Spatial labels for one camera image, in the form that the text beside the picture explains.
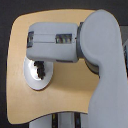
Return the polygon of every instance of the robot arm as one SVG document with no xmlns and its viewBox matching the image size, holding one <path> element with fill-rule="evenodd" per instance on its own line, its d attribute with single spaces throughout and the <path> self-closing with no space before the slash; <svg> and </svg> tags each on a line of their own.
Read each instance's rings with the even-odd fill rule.
<svg viewBox="0 0 128 128">
<path fill-rule="evenodd" d="M 34 61 L 77 62 L 99 67 L 100 81 L 89 104 L 89 128 L 128 128 L 128 85 L 119 25 L 108 12 L 76 24 L 37 23 L 30 27 L 27 57 Z"/>
</svg>

